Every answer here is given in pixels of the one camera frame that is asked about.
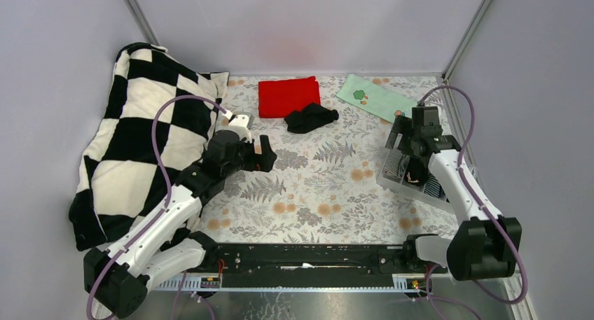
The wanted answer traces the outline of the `grey striped underwear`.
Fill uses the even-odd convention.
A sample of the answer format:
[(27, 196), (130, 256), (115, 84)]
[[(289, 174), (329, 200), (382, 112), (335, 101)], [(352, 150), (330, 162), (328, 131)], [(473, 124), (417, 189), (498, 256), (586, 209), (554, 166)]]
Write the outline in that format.
[(388, 152), (382, 168), (382, 174), (395, 179), (401, 179), (405, 174), (410, 157), (398, 149)]

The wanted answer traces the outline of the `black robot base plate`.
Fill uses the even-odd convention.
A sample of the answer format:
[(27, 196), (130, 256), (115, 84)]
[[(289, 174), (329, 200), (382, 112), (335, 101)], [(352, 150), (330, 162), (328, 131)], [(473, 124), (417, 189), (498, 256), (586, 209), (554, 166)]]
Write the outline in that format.
[(265, 267), (356, 268), (367, 273), (425, 273), (432, 263), (412, 257), (400, 244), (219, 243), (192, 273), (248, 273)]

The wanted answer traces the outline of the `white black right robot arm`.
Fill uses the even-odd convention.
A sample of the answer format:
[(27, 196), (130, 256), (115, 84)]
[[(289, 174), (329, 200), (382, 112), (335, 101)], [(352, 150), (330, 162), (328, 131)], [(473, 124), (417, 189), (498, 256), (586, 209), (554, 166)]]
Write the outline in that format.
[(394, 192), (453, 211), (452, 239), (435, 234), (407, 238), (403, 266), (419, 272), (429, 263), (449, 269), (459, 281), (510, 277), (516, 271), (522, 227), (486, 197), (456, 138), (445, 135), (435, 106), (396, 111), (385, 144), (387, 159), (378, 184)]

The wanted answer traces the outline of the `black underwear beige waistband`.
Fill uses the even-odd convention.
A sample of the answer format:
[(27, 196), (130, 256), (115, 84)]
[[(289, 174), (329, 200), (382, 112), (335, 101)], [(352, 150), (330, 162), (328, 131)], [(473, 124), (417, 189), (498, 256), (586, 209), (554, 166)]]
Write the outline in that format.
[(427, 166), (417, 158), (411, 158), (405, 170), (404, 180), (414, 186), (423, 186), (429, 176)]

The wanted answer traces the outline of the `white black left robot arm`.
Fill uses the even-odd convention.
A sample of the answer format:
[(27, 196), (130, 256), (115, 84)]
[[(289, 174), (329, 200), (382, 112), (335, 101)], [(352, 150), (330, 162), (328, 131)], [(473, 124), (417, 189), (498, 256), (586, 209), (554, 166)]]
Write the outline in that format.
[(105, 250), (93, 248), (83, 259), (84, 287), (89, 294), (87, 317), (95, 318), (95, 303), (110, 311), (108, 319), (134, 313), (149, 291), (185, 270), (207, 272), (217, 253), (191, 233), (176, 246), (161, 246), (182, 223), (199, 216), (202, 208), (239, 172), (270, 172), (277, 159), (268, 136), (261, 135), (261, 152), (254, 140), (232, 130), (219, 130), (203, 157), (185, 168), (168, 187), (166, 196), (138, 225)]

